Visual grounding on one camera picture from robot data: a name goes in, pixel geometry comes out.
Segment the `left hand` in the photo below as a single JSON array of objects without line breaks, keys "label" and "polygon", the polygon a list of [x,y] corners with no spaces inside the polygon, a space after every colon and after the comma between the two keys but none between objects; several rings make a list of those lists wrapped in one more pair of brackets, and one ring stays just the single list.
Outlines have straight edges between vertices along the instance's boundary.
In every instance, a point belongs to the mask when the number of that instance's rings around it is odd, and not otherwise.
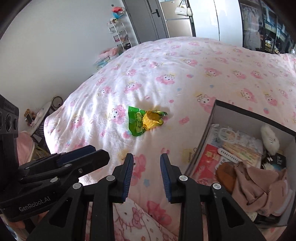
[{"label": "left hand", "polygon": [[[43,218],[44,216],[48,213],[48,211],[45,211],[41,214],[38,215],[38,220],[37,220],[37,223],[39,223]],[[10,222],[10,221],[7,221],[7,224],[11,227],[11,228],[19,228],[19,229],[25,229],[25,223],[24,221],[17,221],[17,222]]]}]

